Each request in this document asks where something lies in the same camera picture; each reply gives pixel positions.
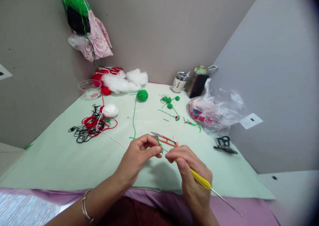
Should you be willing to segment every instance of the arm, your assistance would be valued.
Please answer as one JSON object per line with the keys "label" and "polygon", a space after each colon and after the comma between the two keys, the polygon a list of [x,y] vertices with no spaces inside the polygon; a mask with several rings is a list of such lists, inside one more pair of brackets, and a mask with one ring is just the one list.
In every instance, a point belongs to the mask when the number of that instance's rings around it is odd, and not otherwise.
{"label": "arm", "polygon": [[162,148],[158,145],[157,140],[149,134],[132,141],[115,173],[88,192],[86,210],[94,218],[91,224],[82,212],[82,199],[79,199],[54,217],[47,226],[97,225],[111,206],[135,183],[144,163],[153,156],[162,157]]}
{"label": "arm", "polygon": [[191,168],[208,180],[213,181],[213,174],[207,166],[190,150],[188,146],[173,148],[165,155],[170,163],[176,163],[182,177],[182,191],[193,215],[195,225],[218,226],[217,219],[209,206],[210,190],[198,184],[191,172]]}

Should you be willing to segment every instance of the gray wall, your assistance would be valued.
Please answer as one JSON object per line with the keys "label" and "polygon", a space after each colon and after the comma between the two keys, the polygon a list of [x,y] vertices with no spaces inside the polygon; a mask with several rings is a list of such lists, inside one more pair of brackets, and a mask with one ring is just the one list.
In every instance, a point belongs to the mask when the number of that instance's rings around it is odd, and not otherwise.
{"label": "gray wall", "polygon": [[94,66],[67,42],[62,0],[0,0],[0,142],[23,148],[80,95]]}
{"label": "gray wall", "polygon": [[102,60],[172,84],[177,71],[211,65],[255,0],[88,0],[110,35]]}
{"label": "gray wall", "polygon": [[319,28],[309,3],[256,0],[214,62],[212,86],[237,90],[264,120],[230,134],[258,173],[319,169]]}

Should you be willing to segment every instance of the light green cloth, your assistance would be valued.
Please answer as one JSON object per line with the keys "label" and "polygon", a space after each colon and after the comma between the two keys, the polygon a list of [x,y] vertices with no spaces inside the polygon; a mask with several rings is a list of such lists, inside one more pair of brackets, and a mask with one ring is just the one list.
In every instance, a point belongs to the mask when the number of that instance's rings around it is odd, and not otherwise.
{"label": "light green cloth", "polygon": [[[213,172],[213,188],[222,196],[242,198],[274,199],[273,194],[259,181],[256,172],[244,157],[229,155],[213,148],[215,140],[198,127],[184,124],[183,116],[191,120],[186,104],[186,93],[175,94],[169,86],[150,84],[145,88],[149,94],[146,102],[136,103],[135,128],[137,136],[157,132],[174,138],[179,145],[188,145]],[[159,94],[168,94],[181,119],[158,111],[163,106]],[[105,104],[114,103],[119,108],[116,117],[118,126],[105,132],[126,148],[134,136],[132,126],[135,95],[125,93],[104,97]],[[83,190],[94,188],[114,173],[125,149],[107,135],[100,134],[89,142],[78,144],[72,126],[81,125],[81,120],[92,115],[92,104],[102,105],[96,100],[77,99],[62,113],[33,143],[33,146],[0,178],[0,187],[31,188],[46,190]],[[166,106],[164,111],[175,115]],[[171,146],[163,144],[166,150]],[[181,177],[175,163],[165,157],[152,158],[144,167],[134,187],[181,192]]]}

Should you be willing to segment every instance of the green yarn ball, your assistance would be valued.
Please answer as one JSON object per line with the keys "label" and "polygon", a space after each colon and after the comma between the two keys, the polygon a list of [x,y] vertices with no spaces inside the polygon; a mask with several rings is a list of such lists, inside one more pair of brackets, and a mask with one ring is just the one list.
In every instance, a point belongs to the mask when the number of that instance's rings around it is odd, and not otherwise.
{"label": "green yarn ball", "polygon": [[139,90],[136,95],[136,98],[139,101],[146,101],[148,97],[149,97],[149,94],[147,93],[146,90]]}
{"label": "green yarn ball", "polygon": [[83,0],[64,0],[64,2],[67,6],[72,7],[78,14],[88,17],[87,9]]}

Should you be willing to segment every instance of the red pom pom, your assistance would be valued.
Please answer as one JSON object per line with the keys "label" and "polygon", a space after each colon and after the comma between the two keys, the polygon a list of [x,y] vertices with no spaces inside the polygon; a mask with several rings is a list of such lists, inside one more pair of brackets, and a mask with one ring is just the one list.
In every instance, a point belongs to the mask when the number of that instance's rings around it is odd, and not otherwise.
{"label": "red pom pom", "polygon": [[92,76],[92,80],[98,80],[102,83],[102,87],[103,87],[103,82],[102,82],[102,75],[101,74],[95,74],[94,76]]}
{"label": "red pom pom", "polygon": [[101,93],[103,93],[104,95],[110,95],[112,92],[109,90],[109,88],[106,86],[106,87],[103,87],[102,90],[101,90]]}

